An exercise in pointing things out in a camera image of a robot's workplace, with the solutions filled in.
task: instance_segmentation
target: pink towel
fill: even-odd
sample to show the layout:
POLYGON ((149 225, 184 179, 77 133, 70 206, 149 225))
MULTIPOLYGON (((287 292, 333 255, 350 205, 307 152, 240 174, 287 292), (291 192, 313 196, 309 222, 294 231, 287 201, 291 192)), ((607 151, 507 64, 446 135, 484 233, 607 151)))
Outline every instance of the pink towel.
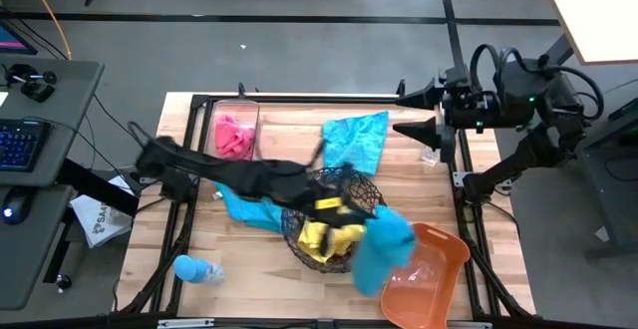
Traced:
POLYGON ((222 115, 215 124, 215 146, 223 159, 250 160, 254 138, 255 129, 240 127, 229 115, 222 115))

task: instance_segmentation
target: keyboard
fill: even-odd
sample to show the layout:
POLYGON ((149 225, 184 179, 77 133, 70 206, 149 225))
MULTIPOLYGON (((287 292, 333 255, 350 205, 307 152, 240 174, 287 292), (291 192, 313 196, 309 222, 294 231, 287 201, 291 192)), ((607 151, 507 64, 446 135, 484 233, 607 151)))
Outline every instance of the keyboard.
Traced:
POLYGON ((40 121, 0 120, 0 170, 33 170, 50 128, 40 121))

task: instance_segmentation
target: floor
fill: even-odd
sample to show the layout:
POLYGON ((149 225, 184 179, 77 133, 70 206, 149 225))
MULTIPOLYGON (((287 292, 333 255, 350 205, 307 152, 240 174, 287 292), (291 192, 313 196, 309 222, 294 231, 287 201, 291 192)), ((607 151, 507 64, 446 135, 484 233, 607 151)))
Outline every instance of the floor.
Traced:
MULTIPOLYGON (((317 15, 444 17, 442 0, 49 0, 57 12, 192 15, 317 15)), ((553 19, 548 0, 453 0, 457 17, 553 19)), ((43 11, 39 0, 7 0, 14 11, 43 11)), ((48 21, 30 25, 60 46, 48 21)), ((121 122, 135 120, 156 130, 163 97, 169 91, 393 93, 400 79, 415 91, 452 65, 445 25, 291 24, 201 22, 65 21, 74 59, 106 64, 98 96, 121 122)), ((536 57, 561 34, 559 27, 459 26, 464 58, 491 43, 513 46, 536 57)), ((579 68, 608 89, 637 77, 638 66, 579 68)), ((480 67, 488 83, 493 69, 480 67)), ((610 93, 606 113, 632 99, 638 86, 610 93)), ((131 165, 134 142, 92 104, 97 144, 114 165, 131 165)), ((596 124, 595 137, 607 125, 596 124)), ((503 155, 516 145, 514 132, 497 134, 503 155)), ((88 164, 91 150, 77 141, 76 162, 88 164)), ((97 168, 109 166, 98 161, 97 168)), ((638 298, 638 257, 587 262, 583 252, 602 243, 594 236, 602 223, 595 197, 579 162, 563 168, 526 172, 515 183, 513 208, 536 309, 542 316, 573 322, 633 327, 638 298)), ((111 288, 126 248, 110 244, 88 250, 74 244, 65 270, 74 287, 58 294, 38 285, 27 308, 0 312, 0 322, 49 319, 107 312, 111 288)))

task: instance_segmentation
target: water bottle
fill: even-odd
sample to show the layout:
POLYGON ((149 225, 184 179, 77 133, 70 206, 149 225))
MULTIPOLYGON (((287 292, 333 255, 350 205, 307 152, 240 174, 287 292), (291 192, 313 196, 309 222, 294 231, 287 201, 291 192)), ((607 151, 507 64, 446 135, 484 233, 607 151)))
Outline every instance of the water bottle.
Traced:
POLYGON ((180 255, 173 263, 177 278, 188 283, 218 284, 223 281, 221 265, 208 263, 204 259, 180 255))

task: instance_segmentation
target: white desk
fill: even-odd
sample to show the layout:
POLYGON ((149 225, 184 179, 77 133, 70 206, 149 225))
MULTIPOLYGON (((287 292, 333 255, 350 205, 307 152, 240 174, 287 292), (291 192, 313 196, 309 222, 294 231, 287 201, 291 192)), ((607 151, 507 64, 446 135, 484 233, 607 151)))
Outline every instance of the white desk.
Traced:
POLYGON ((575 53, 583 65, 638 62, 638 0, 552 3, 565 32, 547 52, 554 61, 564 63, 575 53))

